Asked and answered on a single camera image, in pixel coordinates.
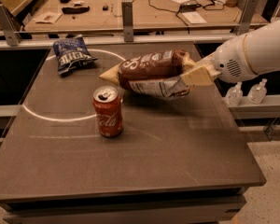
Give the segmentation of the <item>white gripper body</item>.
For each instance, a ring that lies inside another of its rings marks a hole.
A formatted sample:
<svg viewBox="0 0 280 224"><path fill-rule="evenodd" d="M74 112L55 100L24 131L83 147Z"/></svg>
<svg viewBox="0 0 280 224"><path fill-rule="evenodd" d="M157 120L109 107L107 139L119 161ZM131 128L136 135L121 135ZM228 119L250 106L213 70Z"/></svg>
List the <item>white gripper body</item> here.
<svg viewBox="0 0 280 224"><path fill-rule="evenodd" d="M211 61L220 72L218 78L224 82L236 83L253 79L258 74L247 60L245 50L245 36L237 36L219 46Z"/></svg>

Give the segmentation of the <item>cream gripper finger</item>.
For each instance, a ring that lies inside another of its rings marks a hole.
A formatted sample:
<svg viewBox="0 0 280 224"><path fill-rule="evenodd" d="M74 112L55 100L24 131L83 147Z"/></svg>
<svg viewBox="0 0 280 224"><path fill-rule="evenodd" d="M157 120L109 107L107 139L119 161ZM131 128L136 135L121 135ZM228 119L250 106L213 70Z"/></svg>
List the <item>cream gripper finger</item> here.
<svg viewBox="0 0 280 224"><path fill-rule="evenodd" d="M181 79L188 86L210 86L220 74L212 64L206 64L188 70L181 75Z"/></svg>
<svg viewBox="0 0 280 224"><path fill-rule="evenodd" d="M210 55L205 56L202 59L200 59L198 62L193 62L190 67L191 68L205 67L207 69L211 69L214 67L213 56L214 56L214 54L211 53Z"/></svg>

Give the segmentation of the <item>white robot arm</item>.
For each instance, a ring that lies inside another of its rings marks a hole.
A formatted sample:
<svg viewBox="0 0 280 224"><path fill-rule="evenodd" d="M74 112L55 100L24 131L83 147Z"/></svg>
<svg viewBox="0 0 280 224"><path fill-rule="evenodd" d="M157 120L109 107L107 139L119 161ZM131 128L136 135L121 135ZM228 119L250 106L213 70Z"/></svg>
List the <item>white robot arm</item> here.
<svg viewBox="0 0 280 224"><path fill-rule="evenodd" d="M224 42L215 52L181 75L190 86L247 81L280 71L280 20Z"/></svg>

